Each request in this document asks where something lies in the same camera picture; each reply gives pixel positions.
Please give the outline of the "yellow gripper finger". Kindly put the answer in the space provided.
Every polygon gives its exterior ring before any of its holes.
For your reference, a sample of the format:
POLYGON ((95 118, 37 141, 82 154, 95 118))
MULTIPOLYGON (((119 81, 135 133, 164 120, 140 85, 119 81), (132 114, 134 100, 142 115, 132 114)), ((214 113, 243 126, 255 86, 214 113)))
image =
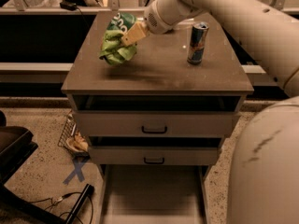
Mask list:
POLYGON ((149 28, 144 21, 137 21, 122 37, 121 42, 128 47, 149 35, 149 28))

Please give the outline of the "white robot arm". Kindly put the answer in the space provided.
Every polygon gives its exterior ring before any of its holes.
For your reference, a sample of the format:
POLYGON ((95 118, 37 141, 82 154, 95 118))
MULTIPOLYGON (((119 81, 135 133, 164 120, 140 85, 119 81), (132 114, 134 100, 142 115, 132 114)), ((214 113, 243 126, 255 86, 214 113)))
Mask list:
POLYGON ((274 78, 288 99, 256 115, 232 157, 227 224, 299 224, 299 21, 257 0, 155 0, 142 24, 122 37, 131 45, 209 12, 274 78))

